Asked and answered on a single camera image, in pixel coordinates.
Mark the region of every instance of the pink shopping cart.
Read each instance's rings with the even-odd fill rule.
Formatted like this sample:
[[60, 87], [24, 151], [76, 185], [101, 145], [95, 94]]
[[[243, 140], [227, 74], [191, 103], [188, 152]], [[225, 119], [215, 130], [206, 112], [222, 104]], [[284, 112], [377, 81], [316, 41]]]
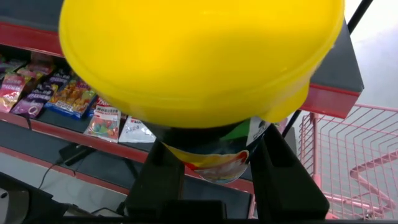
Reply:
[[346, 119], [310, 113], [298, 158], [330, 202], [326, 218], [398, 218], [398, 110], [355, 105]]

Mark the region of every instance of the packaged snack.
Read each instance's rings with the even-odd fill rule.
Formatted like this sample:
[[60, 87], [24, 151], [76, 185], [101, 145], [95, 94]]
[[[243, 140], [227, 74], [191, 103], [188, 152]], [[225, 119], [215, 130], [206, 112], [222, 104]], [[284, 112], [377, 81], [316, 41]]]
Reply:
[[74, 77], [54, 94], [45, 107], [80, 119], [94, 102], [95, 96], [95, 92], [83, 80]]
[[111, 142], [118, 142], [120, 117], [121, 112], [118, 109], [101, 100], [97, 102], [94, 116], [85, 134]]
[[38, 85], [32, 93], [29, 93], [11, 110], [14, 114], [23, 114], [30, 118], [39, 115], [44, 104], [51, 98], [54, 90], [50, 85]]
[[0, 111], [10, 112], [17, 103], [24, 88], [31, 82], [32, 77], [25, 77], [16, 73], [7, 73], [0, 88]]
[[2, 79], [7, 72], [13, 72], [15, 69], [23, 66], [26, 62], [17, 59], [6, 60], [0, 55], [0, 79]]
[[152, 132], [138, 119], [129, 116], [124, 124], [123, 131], [120, 135], [119, 142], [131, 143], [152, 143], [156, 137]]
[[95, 108], [97, 107], [97, 104], [98, 104], [99, 101], [103, 101], [103, 99], [101, 99], [100, 97], [97, 97], [97, 99], [94, 101], [94, 103], [90, 107], [90, 110], [88, 111], [88, 116], [89, 117], [94, 116], [94, 111], [95, 111]]
[[64, 69], [60, 69], [54, 75], [52, 75], [46, 84], [52, 87], [52, 90], [56, 93], [58, 89], [64, 87], [72, 76], [68, 74]]

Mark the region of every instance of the plastic container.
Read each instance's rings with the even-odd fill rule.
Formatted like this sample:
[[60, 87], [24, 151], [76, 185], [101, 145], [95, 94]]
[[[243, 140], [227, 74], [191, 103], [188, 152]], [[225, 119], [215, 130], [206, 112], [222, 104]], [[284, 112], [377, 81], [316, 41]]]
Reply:
[[343, 18], [344, 0], [65, 0], [59, 33], [72, 68], [123, 113], [210, 128], [299, 108]]

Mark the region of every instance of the store shelf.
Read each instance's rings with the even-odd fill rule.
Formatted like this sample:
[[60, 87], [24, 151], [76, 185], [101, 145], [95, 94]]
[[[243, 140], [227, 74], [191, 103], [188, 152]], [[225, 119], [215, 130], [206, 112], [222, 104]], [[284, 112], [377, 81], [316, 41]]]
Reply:
[[[0, 113], [0, 120], [6, 120], [8, 123], [10, 123], [10, 125], [16, 124], [24, 127], [26, 131], [30, 131], [28, 129], [26, 119], [21, 116], [15, 114]], [[152, 147], [152, 144], [116, 144], [84, 135], [83, 132], [88, 126], [88, 122], [88, 119], [78, 121], [72, 118], [62, 116], [50, 110], [45, 110], [44, 113], [39, 117], [39, 119], [30, 120], [32, 130], [34, 132], [53, 136], [59, 139], [63, 139], [64, 141], [75, 142], [84, 146], [89, 146], [99, 151], [107, 152], [119, 157], [125, 157], [136, 162], [145, 162], [148, 152]], [[0, 127], [0, 129], [7, 130], [5, 126]], [[202, 180], [202, 178], [198, 174], [188, 168], [185, 168], [185, 175]], [[232, 183], [225, 184], [223, 186], [243, 192], [249, 192], [250, 194], [254, 193], [253, 184], [250, 180], [238, 179]]]
[[[59, 158], [58, 150], [70, 144], [68, 141], [2, 121], [0, 121], [0, 129], [8, 130], [7, 133], [9, 133], [0, 135], [0, 152], [44, 167], [50, 167]], [[142, 164], [132, 163], [140, 172]], [[135, 181], [123, 158], [100, 151], [90, 154], [81, 164], [78, 162], [71, 167], [56, 166], [54, 169], [122, 194], [128, 194]], [[246, 218], [251, 202], [249, 193], [191, 177], [185, 178], [183, 198], [221, 200], [226, 204], [228, 218]]]
[[[0, 2], [0, 44], [63, 57], [57, 33], [62, 2]], [[312, 77], [308, 98], [301, 109], [345, 118], [363, 88], [351, 39], [344, 24], [335, 47]]]

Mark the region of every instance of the purple package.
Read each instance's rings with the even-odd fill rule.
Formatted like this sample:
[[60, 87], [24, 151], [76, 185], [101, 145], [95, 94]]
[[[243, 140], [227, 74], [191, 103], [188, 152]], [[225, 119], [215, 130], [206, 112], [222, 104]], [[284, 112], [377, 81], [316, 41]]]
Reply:
[[27, 97], [23, 98], [17, 105], [11, 110], [14, 114], [23, 114], [30, 118], [35, 118], [39, 115], [40, 110], [44, 104], [53, 95], [54, 91], [50, 85], [38, 85], [32, 93], [29, 93]]
[[58, 91], [59, 88], [63, 87], [66, 83], [69, 82], [71, 75], [65, 72], [63, 69], [57, 71], [50, 79], [45, 83], [46, 85], [50, 85], [54, 92]]

